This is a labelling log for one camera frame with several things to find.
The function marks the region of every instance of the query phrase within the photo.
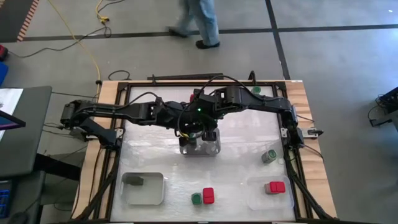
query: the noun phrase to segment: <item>wooden board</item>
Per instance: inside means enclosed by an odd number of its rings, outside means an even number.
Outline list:
[[[129,81],[130,83],[152,83],[152,81]],[[157,81],[157,83],[201,83],[207,82],[207,80],[162,80]],[[226,83],[231,82],[230,80],[215,80],[213,82]],[[312,119],[311,111],[308,105],[307,95],[305,93],[304,84],[302,81],[285,81],[285,80],[261,80],[259,82],[286,82],[287,94],[290,102],[296,106],[297,113],[306,118]],[[101,88],[101,93],[99,95],[99,103],[109,103],[114,104],[118,89],[119,81],[105,81]],[[95,121],[105,128],[109,128],[111,125],[111,120],[109,118],[95,118]],[[314,124],[311,121],[299,118],[299,126],[301,128],[310,128]],[[314,149],[320,151],[318,140],[306,140],[306,145],[313,147]],[[307,188],[315,197],[317,202],[323,207],[323,209],[329,213],[331,216],[336,216],[335,206],[333,204],[333,199],[331,197],[328,179],[326,176],[326,170],[323,166],[322,159],[311,151],[301,149],[301,158],[303,169],[305,173],[305,179],[307,181]],[[81,171],[81,181],[80,181],[80,192],[76,194],[75,206],[76,210],[73,214],[73,218],[79,216],[79,214],[84,210],[90,201],[90,191],[91,198],[95,195],[98,189],[98,184],[100,181],[100,175],[102,171],[102,166],[104,164],[104,151],[100,149],[100,144],[98,141],[90,141],[88,143],[85,162]],[[111,167],[113,159],[110,160],[109,167]],[[101,204],[101,210],[99,213],[100,218],[105,217],[106,204],[108,202],[109,188],[103,196],[103,201]],[[305,207],[303,206],[303,200],[298,197],[298,204],[302,214],[305,216]]]

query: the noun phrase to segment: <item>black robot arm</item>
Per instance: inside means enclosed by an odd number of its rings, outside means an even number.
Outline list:
[[[289,144],[303,144],[295,109],[286,98],[255,95],[241,86],[219,88],[208,95],[203,90],[195,89],[189,103],[164,102],[161,97],[155,96],[152,102],[134,103],[133,100],[124,106],[76,100],[65,105],[61,123],[67,129],[79,127],[87,134],[97,136],[107,149],[119,149],[121,143],[115,130],[103,128],[90,117],[126,119],[141,126],[174,129],[181,133],[180,138],[202,137],[204,141],[215,141],[217,136],[214,129],[219,119],[228,113],[250,109],[280,114],[282,126],[287,129]]]

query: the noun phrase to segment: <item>black shoe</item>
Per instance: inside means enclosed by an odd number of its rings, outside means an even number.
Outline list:
[[[208,45],[206,45],[205,43],[203,43],[203,40],[199,40],[199,41],[196,42],[195,45],[196,45],[197,48],[199,48],[199,49],[210,49],[210,48],[213,48],[213,47],[219,47],[219,46],[220,46],[220,43],[218,42],[218,43],[215,44],[215,45],[208,46]]]
[[[173,36],[181,37],[181,38],[187,38],[187,34],[181,34],[179,31],[177,31],[176,28],[174,27],[168,27],[169,28],[169,33]]]

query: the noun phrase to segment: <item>gray floor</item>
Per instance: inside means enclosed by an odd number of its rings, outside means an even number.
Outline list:
[[[264,1],[215,0],[221,29],[268,28]],[[54,0],[76,34],[99,27],[97,1]],[[114,33],[162,32],[180,16],[177,0],[128,0],[109,6]],[[356,26],[398,24],[395,0],[273,0],[279,27]],[[46,1],[41,1],[27,36],[68,35]],[[398,133],[391,125],[371,128],[367,113],[378,94],[398,85],[398,30],[291,32],[280,34],[292,79],[304,80],[320,138],[322,154],[338,216],[343,220],[396,223],[398,207]],[[152,75],[223,72],[246,79],[255,70],[261,79],[282,79],[274,39],[266,34],[224,34],[221,47],[197,50],[199,39],[140,37],[84,40],[92,51],[102,79],[125,69],[132,79]],[[6,44],[13,52],[28,54],[41,47],[63,47],[70,41]],[[64,52],[7,62],[4,86],[51,85],[54,91],[93,96],[95,68],[79,47]],[[74,97],[53,95],[48,122],[58,122],[62,107]],[[72,152],[83,143],[51,139],[40,143],[46,154]],[[61,217],[46,207],[42,223]]]

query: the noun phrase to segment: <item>computer screen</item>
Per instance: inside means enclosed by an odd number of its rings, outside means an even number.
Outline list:
[[[21,127],[25,127],[24,121],[0,111],[0,131]]]

